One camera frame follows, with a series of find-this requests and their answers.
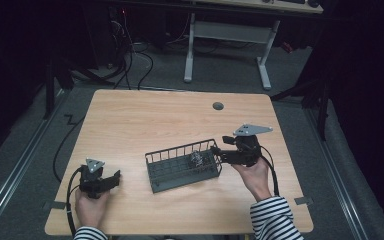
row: white metal desk frame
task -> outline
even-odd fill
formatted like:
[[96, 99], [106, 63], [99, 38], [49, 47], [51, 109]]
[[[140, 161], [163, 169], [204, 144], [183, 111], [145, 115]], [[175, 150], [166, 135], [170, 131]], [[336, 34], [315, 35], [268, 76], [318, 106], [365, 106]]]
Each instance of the white metal desk frame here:
[[280, 21], [274, 22], [272, 28], [242, 26], [225, 23], [195, 21], [195, 14], [191, 14], [189, 30], [189, 49], [186, 57], [184, 81], [192, 81], [193, 72], [193, 43], [195, 37], [213, 38], [230, 41], [252, 42], [266, 44], [262, 57], [257, 58], [261, 81], [265, 90], [271, 89], [269, 76], [266, 69], [266, 60], [276, 37]]

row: light wood surface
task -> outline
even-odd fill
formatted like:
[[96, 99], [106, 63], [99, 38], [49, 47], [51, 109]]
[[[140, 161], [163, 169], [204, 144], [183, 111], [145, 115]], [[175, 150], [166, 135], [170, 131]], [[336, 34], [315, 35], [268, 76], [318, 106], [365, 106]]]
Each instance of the light wood surface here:
[[307, 1], [305, 4], [290, 3], [284, 1], [274, 0], [268, 3], [263, 2], [262, 0], [194, 0], [195, 2], [205, 2], [213, 4], [225, 4], [225, 5], [234, 5], [241, 7], [252, 7], [252, 8], [265, 8], [271, 10], [279, 11], [291, 11], [291, 12], [301, 12], [301, 13], [323, 13], [323, 8], [318, 6], [317, 8], [310, 7]]
[[[213, 109], [214, 102], [224, 109]], [[295, 225], [311, 231], [307, 206], [294, 202], [303, 194], [282, 131], [270, 98], [262, 94], [98, 90], [56, 201], [65, 201], [69, 178], [90, 157], [105, 161], [103, 177], [122, 173], [120, 186], [111, 191], [102, 226], [106, 234], [253, 233], [249, 208], [255, 200], [230, 165], [223, 164], [218, 178], [153, 194], [145, 160], [147, 152], [211, 138], [220, 148], [234, 150], [222, 136], [233, 136], [243, 123], [273, 127], [257, 137], [274, 158], [280, 194], [291, 206]], [[74, 196], [71, 203], [74, 210]], [[51, 210], [45, 231], [70, 234], [64, 210]]]

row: metal basket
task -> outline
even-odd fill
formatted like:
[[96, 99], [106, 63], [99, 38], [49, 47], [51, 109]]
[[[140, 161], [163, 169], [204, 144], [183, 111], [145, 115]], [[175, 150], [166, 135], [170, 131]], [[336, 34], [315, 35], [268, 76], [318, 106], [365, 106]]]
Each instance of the metal basket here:
[[220, 176], [221, 161], [210, 147], [214, 139], [145, 154], [154, 193]]

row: person's arm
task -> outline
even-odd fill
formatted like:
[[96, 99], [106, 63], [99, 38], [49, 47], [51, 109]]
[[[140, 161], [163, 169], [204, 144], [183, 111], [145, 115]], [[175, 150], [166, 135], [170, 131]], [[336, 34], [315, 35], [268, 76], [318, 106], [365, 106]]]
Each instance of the person's arm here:
[[304, 239], [293, 224], [286, 200], [272, 196], [268, 185], [269, 167], [263, 159], [251, 167], [232, 165], [242, 177], [257, 203], [251, 206], [251, 221], [256, 239]]
[[99, 199], [91, 199], [87, 193], [76, 190], [76, 214], [81, 227], [77, 229], [74, 240], [107, 240], [99, 230], [104, 219], [105, 209], [110, 192], [105, 192]]

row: hand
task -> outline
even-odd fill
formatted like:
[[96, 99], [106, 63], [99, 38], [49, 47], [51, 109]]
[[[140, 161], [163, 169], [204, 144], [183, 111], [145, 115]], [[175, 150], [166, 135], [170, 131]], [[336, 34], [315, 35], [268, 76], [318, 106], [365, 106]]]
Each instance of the hand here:
[[251, 167], [232, 164], [242, 177], [246, 188], [252, 193], [257, 202], [272, 197], [268, 184], [268, 164], [259, 158]]
[[82, 226], [99, 228], [105, 215], [110, 192], [104, 192], [99, 199], [92, 199], [87, 193], [76, 190], [76, 213]]

